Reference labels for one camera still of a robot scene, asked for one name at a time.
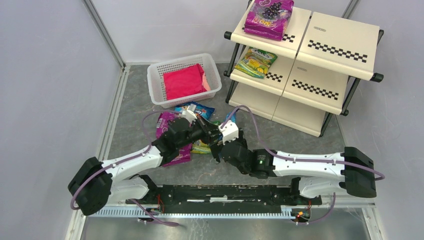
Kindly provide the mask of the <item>purple grape candy bag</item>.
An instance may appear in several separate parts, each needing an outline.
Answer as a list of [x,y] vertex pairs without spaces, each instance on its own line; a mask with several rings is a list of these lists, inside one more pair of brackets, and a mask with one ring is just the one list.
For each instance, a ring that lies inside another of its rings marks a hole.
[[155,136],[157,139],[168,130],[169,122],[178,118],[179,115],[180,114],[176,112],[163,112],[159,115],[155,131]]
[[244,32],[281,41],[290,22],[293,0],[254,0],[247,12]]
[[182,164],[189,162],[191,160],[190,152],[192,150],[192,143],[180,148],[178,151],[173,149],[167,149],[165,152],[161,153],[162,162],[160,166],[168,167],[172,165]]

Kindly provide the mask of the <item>blue Slendy bag front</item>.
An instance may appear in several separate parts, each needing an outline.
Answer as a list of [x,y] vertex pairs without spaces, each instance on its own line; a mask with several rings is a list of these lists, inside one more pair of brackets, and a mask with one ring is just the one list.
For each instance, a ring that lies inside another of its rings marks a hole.
[[224,119],[223,124],[225,125],[228,121],[230,121],[230,122],[232,122],[232,123],[235,124],[236,123],[236,113],[237,112],[234,112],[234,113],[230,112],[230,113],[228,113],[226,115],[225,119]]

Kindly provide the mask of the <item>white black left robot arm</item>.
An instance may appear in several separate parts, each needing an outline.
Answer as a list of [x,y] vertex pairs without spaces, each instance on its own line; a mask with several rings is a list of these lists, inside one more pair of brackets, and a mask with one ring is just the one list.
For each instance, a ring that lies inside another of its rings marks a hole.
[[176,118],[159,138],[139,151],[105,161],[88,158],[67,186],[72,196],[71,209],[81,210],[85,216],[96,213],[111,200],[113,186],[139,172],[170,163],[181,148],[198,140],[207,144],[219,142],[225,129],[226,126],[202,117],[193,122]]

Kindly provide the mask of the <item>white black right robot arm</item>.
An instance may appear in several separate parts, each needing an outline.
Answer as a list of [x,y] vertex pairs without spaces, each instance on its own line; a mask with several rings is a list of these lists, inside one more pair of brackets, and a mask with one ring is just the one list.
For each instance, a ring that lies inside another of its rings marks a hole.
[[243,175],[257,179],[292,176],[292,191],[304,198],[333,193],[358,198],[377,196],[374,162],[356,147],[346,146],[343,152],[322,155],[249,150],[242,132],[230,141],[215,137],[209,146],[217,161],[229,163]]

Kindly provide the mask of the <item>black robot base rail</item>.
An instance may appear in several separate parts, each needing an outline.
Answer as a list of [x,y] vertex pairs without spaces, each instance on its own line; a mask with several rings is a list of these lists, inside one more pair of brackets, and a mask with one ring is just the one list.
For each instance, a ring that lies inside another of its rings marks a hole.
[[147,175],[139,176],[148,186],[147,194],[136,202],[158,207],[163,214],[271,214],[282,206],[319,206],[320,196],[307,198],[290,185],[156,185]]

